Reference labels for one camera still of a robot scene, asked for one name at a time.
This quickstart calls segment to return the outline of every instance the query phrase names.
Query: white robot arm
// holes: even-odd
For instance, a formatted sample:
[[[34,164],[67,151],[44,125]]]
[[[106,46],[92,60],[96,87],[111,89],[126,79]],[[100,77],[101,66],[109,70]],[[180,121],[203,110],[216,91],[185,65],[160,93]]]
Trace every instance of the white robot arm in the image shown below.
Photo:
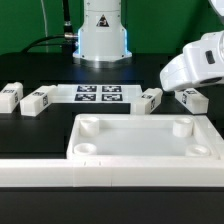
[[[77,64],[111,68],[131,62],[127,32],[121,25],[120,0],[83,0],[84,24],[79,29],[79,48],[73,54]]]
[[[220,7],[223,0],[211,3],[224,15],[224,7]],[[201,40],[187,44],[183,54],[161,71],[160,79],[165,91],[224,84],[224,31],[207,33]]]
[[[209,0],[214,11],[220,17],[222,23],[224,24],[224,1],[223,0]]]

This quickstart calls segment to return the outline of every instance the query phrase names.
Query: warning label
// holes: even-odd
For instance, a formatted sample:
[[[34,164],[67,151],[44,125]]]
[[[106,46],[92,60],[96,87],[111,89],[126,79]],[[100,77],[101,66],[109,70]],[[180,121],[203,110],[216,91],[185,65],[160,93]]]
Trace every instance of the warning label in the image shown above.
[[[107,19],[104,15],[101,16],[101,18],[100,18],[100,20],[99,20],[99,22],[97,23],[96,26],[98,26],[98,27],[109,27]]]

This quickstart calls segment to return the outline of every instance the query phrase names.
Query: white plastic tray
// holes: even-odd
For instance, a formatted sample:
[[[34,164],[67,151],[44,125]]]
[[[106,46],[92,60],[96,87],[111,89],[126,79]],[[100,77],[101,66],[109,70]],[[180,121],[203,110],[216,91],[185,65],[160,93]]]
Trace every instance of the white plastic tray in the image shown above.
[[[58,85],[52,103],[131,103],[140,85]]]
[[[192,135],[174,136],[173,123],[179,118],[183,116],[79,115],[67,159],[2,159],[0,187],[224,187],[223,139],[205,116],[184,116],[193,122]],[[76,154],[83,143],[95,145],[91,150],[97,154]],[[187,155],[192,144],[210,153]]]

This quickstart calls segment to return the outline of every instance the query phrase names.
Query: white block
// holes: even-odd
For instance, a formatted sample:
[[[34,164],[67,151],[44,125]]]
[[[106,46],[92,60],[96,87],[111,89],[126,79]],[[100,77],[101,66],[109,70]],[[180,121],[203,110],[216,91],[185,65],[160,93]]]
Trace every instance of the white block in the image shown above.
[[[208,111],[209,99],[190,88],[185,91],[175,91],[175,98],[192,114],[205,114]]]
[[[81,143],[74,147],[74,154],[80,156],[96,155],[97,147],[89,143]]]
[[[72,187],[73,173],[64,159],[2,159],[0,187]]]
[[[140,85],[58,85],[52,103],[131,103],[142,95]]]
[[[140,97],[131,103],[131,114],[150,114],[161,104],[163,91],[159,88],[147,89]]]
[[[19,82],[9,83],[0,92],[0,113],[12,113],[23,98],[23,85]]]
[[[51,96],[55,95],[56,86],[41,86],[20,101],[21,114],[37,116],[51,104]]]
[[[99,134],[99,118],[89,117],[80,120],[80,134],[85,137],[94,137]]]
[[[186,156],[193,156],[193,157],[209,156],[210,155],[210,150],[203,145],[196,145],[196,144],[195,145],[189,145],[186,148],[185,155]]]
[[[188,117],[175,119],[173,122],[173,135],[179,138],[187,138],[192,135],[193,120]]]

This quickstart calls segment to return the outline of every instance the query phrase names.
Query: black table surface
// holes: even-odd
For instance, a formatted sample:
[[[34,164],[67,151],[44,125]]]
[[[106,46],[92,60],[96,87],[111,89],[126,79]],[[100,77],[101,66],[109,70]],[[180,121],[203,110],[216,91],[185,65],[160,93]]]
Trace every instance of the black table surface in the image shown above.
[[[133,56],[116,69],[72,64],[71,56],[0,56],[0,88],[21,82],[24,96],[42,85],[139,84],[161,88],[159,73],[174,55]],[[223,86],[198,89],[209,98],[207,116],[224,136]],[[129,114],[129,104],[51,104],[37,117],[0,114],[0,158],[65,158],[74,119],[81,113]],[[165,93],[153,114],[191,114]],[[1,188],[1,223],[223,223],[223,188]]]

